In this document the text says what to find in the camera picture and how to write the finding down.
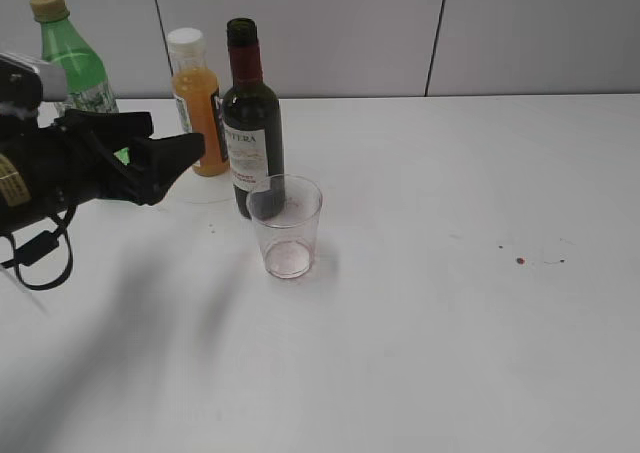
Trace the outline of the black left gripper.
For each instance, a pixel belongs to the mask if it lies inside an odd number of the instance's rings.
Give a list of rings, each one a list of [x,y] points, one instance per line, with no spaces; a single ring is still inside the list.
[[[153,206],[205,152],[200,133],[152,139],[148,112],[69,109],[49,126],[1,117],[1,231],[95,198]],[[129,163],[115,159],[128,146]]]

